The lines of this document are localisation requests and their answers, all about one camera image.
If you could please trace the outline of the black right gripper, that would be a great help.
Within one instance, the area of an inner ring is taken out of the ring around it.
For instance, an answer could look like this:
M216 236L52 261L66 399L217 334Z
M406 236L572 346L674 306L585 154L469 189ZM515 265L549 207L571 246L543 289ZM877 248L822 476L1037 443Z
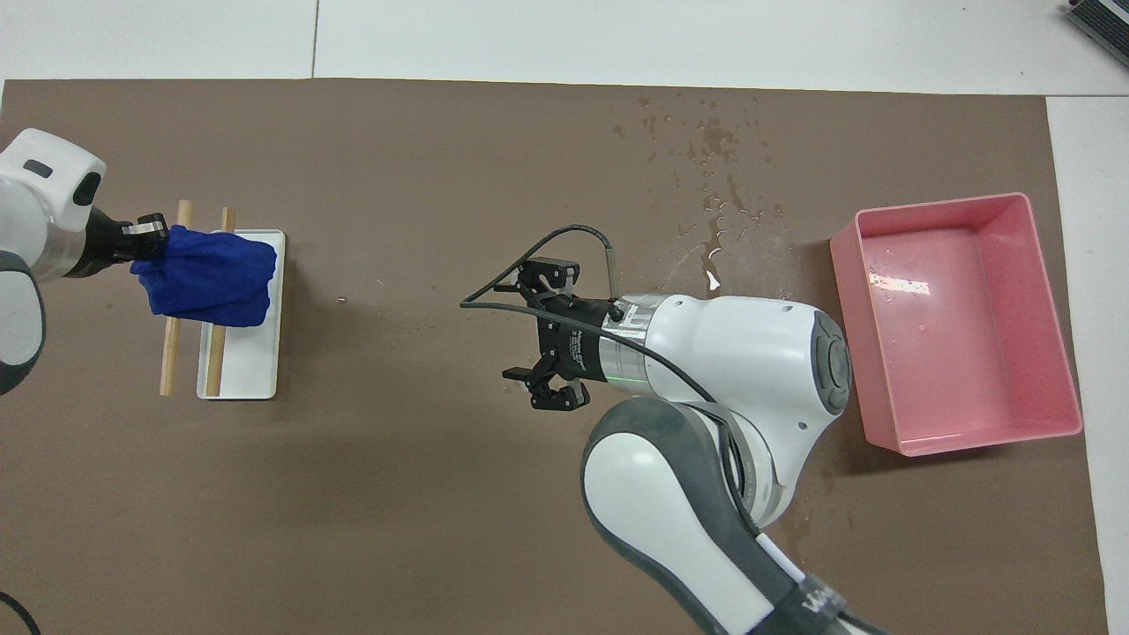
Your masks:
M601 329L609 313L618 312L618 307L613 301L572 298L579 273L578 262L564 258L525 258L496 284L496 292L519 294L527 307L541 307ZM579 380L609 381L599 357L601 336L545 318L537 318L537 332L541 359L533 367L504 369L504 379L520 383L535 410L569 414L587 406L590 394ZM552 388L554 377L567 382Z

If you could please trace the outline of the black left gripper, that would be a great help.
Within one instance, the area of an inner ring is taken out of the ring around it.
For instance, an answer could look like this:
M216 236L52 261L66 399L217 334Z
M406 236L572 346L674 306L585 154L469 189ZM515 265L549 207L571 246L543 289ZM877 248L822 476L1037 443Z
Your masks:
M161 258L169 237L164 214L146 214L137 221L119 221L93 206L87 221L87 277L110 266Z

